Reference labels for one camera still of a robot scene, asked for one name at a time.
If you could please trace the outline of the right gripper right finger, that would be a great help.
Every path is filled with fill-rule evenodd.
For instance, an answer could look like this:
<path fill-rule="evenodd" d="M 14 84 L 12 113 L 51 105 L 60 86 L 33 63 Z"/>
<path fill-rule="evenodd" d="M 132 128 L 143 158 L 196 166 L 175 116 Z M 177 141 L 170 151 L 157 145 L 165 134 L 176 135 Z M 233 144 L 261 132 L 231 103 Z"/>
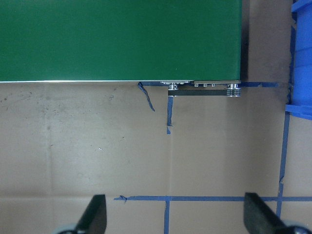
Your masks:
<path fill-rule="evenodd" d="M 250 234 L 293 233 L 256 193 L 245 193 L 243 221 Z"/>

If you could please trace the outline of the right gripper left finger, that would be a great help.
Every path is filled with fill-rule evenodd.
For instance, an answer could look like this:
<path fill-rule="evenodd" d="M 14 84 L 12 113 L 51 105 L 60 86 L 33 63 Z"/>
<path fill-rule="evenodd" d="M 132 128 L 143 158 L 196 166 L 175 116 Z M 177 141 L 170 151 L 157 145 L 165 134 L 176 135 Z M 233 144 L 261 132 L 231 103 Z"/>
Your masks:
<path fill-rule="evenodd" d="M 74 228 L 75 234 L 104 234 L 107 228 L 105 195 L 94 195 Z"/>

